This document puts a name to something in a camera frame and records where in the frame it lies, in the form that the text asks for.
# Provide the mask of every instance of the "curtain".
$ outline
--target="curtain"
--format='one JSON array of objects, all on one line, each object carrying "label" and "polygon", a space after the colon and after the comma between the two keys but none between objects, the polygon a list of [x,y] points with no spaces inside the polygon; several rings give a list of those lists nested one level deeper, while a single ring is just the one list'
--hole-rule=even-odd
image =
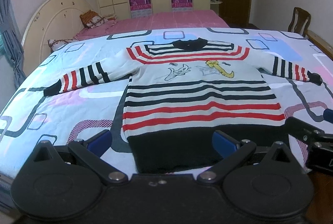
[{"label": "curtain", "polygon": [[14,31],[10,16],[10,0],[0,0],[0,34],[2,34],[6,55],[13,64],[15,87],[18,88],[26,76],[22,69],[23,48]]}]

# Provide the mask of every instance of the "black collar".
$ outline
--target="black collar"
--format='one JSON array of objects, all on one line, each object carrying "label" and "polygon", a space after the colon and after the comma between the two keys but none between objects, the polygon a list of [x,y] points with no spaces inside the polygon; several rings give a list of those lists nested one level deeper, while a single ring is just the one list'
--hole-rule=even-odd
[{"label": "black collar", "polygon": [[186,51],[198,51],[206,46],[207,40],[198,38],[197,40],[177,40],[172,42],[175,48],[186,50]]}]

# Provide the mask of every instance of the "pink bedspread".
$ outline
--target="pink bedspread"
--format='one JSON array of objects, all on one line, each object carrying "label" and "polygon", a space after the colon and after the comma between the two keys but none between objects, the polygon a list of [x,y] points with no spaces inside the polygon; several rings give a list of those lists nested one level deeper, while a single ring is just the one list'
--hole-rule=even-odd
[{"label": "pink bedspread", "polygon": [[88,40],[106,35],[140,30],[173,28],[228,28],[227,23],[212,10],[194,10],[174,13],[157,13],[149,17],[140,17],[118,21],[108,21],[93,29],[81,30],[75,38]]}]

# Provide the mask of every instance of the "sweater sleeve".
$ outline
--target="sweater sleeve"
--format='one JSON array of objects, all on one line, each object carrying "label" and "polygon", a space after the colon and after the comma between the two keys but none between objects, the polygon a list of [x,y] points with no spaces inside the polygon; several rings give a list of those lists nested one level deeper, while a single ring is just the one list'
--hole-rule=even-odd
[{"label": "sweater sleeve", "polygon": [[77,90],[89,85],[108,83],[136,72],[143,63],[129,56],[129,49],[62,76],[57,83],[44,89],[44,96]]},{"label": "sweater sleeve", "polygon": [[319,74],[311,73],[296,63],[286,61],[260,50],[250,49],[249,55],[244,62],[257,69],[261,68],[274,76],[303,82],[312,82],[319,86],[322,84],[322,79]]}]

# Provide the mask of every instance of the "cream headboard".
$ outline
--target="cream headboard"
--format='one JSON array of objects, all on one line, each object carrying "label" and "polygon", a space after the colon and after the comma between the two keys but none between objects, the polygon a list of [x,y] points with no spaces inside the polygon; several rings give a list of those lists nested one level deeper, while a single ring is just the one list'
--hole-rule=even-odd
[{"label": "cream headboard", "polygon": [[43,3],[23,35],[24,73],[31,74],[50,55],[47,40],[71,39],[82,30],[80,15],[91,9],[85,0],[47,0]]}]

